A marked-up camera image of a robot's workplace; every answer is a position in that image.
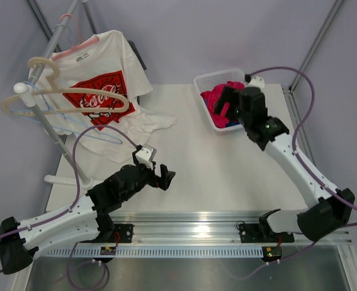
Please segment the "pink magenta t shirt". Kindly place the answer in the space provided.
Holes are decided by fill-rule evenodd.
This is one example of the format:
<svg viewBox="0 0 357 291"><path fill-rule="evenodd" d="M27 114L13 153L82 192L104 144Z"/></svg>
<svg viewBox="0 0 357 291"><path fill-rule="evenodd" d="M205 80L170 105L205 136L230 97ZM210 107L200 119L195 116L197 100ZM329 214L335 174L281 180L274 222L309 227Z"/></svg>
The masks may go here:
<svg viewBox="0 0 357 291"><path fill-rule="evenodd" d="M207 106L207 110L210 113L214 125L219 129L227 128L226 125L231 122L227 117L223 115L219 116L213 113L215 102L219 99L224 87L243 89L245 85L241 82L228 81L225 84L216 85L211 91L205 91L200 94Z"/></svg>

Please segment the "wooden clothes hanger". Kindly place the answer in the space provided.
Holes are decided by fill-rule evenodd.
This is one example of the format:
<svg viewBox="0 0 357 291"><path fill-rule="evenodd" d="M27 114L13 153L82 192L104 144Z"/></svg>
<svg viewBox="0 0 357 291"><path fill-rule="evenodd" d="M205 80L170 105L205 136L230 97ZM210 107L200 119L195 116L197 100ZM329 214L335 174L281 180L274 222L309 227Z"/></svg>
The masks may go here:
<svg viewBox="0 0 357 291"><path fill-rule="evenodd" d="M59 110L60 113L121 113L125 112L129 108L129 101L124 96L113 93L107 92L104 90L97 90L97 89L88 89L88 88L59 88L57 87L55 80L60 76L60 69L58 68L57 64L54 63L50 59L46 59L43 57L34 57L28 60L27 67L32 69L35 65L47 65L51 68L52 73L46 76L46 80L50 86L48 90L42 90L44 95L52 95L52 94L63 94L63 93L76 93L76 94L90 94L90 95L99 95L99 96L106 96L110 98L114 98L120 100L123 105L122 107L115 107L110 109L108 107L86 107L86 108L75 108L75 109L62 109Z"/></svg>

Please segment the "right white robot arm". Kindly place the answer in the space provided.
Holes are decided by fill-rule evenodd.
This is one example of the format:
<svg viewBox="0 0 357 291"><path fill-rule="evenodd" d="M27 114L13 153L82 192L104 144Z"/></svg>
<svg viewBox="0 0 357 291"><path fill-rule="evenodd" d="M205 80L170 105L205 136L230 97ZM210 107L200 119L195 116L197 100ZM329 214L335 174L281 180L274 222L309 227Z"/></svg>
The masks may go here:
<svg viewBox="0 0 357 291"><path fill-rule="evenodd" d="M226 117L242 124L248 138L283 169L302 195L305 210L275 209L259 219L258 233L266 241L282 232L297 232L317 242L344 227L352 212L355 196L350 189L340 190L324 179L305 155L297 155L292 136L285 124L268 114L265 96L257 87L224 87L214 113L226 111Z"/></svg>

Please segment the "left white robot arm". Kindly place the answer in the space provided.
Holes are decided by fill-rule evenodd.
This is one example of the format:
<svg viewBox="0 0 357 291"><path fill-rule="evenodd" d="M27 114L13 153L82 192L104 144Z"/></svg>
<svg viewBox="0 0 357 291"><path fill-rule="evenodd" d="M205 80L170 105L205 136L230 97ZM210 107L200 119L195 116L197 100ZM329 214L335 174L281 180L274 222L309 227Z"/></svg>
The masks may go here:
<svg viewBox="0 0 357 291"><path fill-rule="evenodd" d="M104 243L113 238L115 225L110 213L121 208L145 186L167 190L176 173L160 166L136 162L88 190L68 207L17 221L11 216L0 225L1 273L10 275L28 267L53 249L75 243Z"/></svg>

